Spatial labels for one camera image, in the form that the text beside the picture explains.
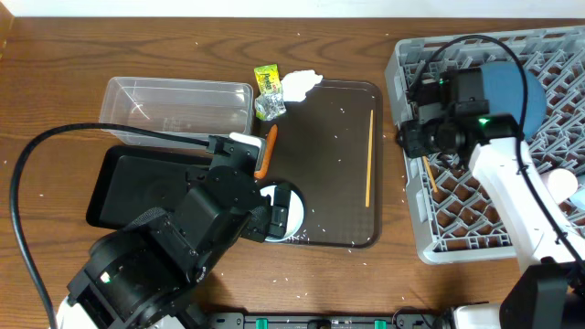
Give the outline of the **orange carrot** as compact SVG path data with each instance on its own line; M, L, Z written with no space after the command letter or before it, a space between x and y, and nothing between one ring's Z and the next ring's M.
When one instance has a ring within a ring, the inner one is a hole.
M256 179L263 179L269 170L271 157L274 149L274 145L278 136L278 126L274 124L267 135L266 139L266 146L264 150L264 155L261 161L261 167L254 172L254 177Z

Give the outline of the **yellow green foil wrapper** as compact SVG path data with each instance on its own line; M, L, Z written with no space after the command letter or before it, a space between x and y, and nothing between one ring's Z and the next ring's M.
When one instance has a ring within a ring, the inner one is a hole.
M269 122L286 113L282 84L276 64L254 69L260 96L255 99L256 117Z

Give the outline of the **small blue cup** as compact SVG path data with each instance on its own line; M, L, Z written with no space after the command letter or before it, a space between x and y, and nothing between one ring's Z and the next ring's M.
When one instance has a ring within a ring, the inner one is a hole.
M570 198L570 203L580 210L585 210L585 188L579 189Z

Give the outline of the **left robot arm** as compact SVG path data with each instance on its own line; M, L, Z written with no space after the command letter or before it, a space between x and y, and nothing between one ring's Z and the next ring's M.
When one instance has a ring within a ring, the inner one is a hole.
M60 328L148 328L192 303L196 287L239 238L285 235L292 188L263 195L253 171L213 164L170 210L152 207L90 248L58 308Z

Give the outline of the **white napkin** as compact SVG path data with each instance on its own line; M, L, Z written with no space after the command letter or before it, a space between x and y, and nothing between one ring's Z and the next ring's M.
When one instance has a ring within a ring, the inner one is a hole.
M285 102L301 102L306 93L323 80L323 76L313 69L298 70L288 73L281 81L282 96Z

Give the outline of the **blue plate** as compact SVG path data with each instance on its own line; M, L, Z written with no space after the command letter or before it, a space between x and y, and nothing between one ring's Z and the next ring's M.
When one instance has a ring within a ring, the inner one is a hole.
M490 62L480 67L483 77L484 96L489 101L491 114L511 114L517 123L523 104L524 84L514 62ZM527 104L523 133L531 139L540 129L547 116L547 99L539 80L526 71Z

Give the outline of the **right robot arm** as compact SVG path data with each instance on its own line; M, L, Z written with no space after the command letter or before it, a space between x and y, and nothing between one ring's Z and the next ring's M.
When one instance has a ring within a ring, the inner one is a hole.
M584 238L538 173L525 139L546 114L540 82L512 63L444 72L414 84L417 118L399 127L410 158L456 154L491 199L521 277L499 304L454 307L438 328L581 328Z

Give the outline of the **white cup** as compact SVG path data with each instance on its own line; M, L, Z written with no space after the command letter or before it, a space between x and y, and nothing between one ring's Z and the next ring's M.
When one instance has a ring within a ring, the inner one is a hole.
M578 178L564 168L550 170L540 177L557 204L575 194L579 186Z

